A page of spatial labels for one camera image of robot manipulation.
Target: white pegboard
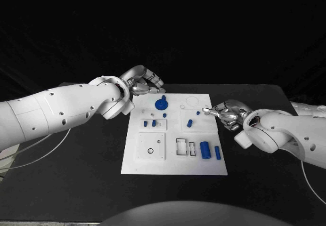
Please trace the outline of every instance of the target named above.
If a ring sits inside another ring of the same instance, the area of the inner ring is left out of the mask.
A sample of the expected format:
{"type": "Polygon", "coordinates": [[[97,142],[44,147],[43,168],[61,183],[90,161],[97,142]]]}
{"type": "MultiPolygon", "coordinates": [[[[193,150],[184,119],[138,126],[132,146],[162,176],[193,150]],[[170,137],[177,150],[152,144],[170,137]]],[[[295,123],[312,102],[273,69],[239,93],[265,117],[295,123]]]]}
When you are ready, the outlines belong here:
{"type": "Polygon", "coordinates": [[[201,112],[203,107],[210,108],[209,95],[164,94],[164,96],[168,107],[162,111],[154,107],[154,102],[161,98],[161,94],[146,94],[132,98],[135,108],[129,114],[121,174],[227,175],[214,117],[201,112]],[[187,129],[188,119],[193,120],[193,125],[187,129]],[[157,120],[157,122],[165,120],[165,131],[164,126],[161,129],[144,128],[142,121],[146,121],[146,126],[151,127],[151,120],[157,120]],[[161,158],[159,152],[159,161],[152,155],[155,150],[151,154],[146,153],[148,147],[157,142],[157,137],[151,139],[151,135],[148,135],[146,139],[139,139],[141,133],[164,134],[164,158],[161,158]],[[187,156],[175,155],[177,138],[185,139],[187,156]],[[141,146],[139,143],[145,140],[148,142],[141,146]],[[198,148],[201,141],[209,143],[210,159],[201,159],[198,148]],[[188,142],[194,143],[196,156],[190,156],[188,142]],[[214,146],[219,146],[220,160],[216,160],[214,146]],[[136,160],[139,150],[142,151],[141,161],[136,160]]]}

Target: circular hole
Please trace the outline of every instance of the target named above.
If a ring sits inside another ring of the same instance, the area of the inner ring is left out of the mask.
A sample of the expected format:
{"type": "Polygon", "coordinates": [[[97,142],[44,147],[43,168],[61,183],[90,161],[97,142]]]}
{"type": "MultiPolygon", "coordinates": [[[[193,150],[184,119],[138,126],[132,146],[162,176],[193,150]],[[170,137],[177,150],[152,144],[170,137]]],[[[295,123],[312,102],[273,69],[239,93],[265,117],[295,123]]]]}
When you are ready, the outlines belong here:
{"type": "Polygon", "coordinates": [[[315,144],[309,144],[309,151],[312,152],[315,149],[315,144]]]}

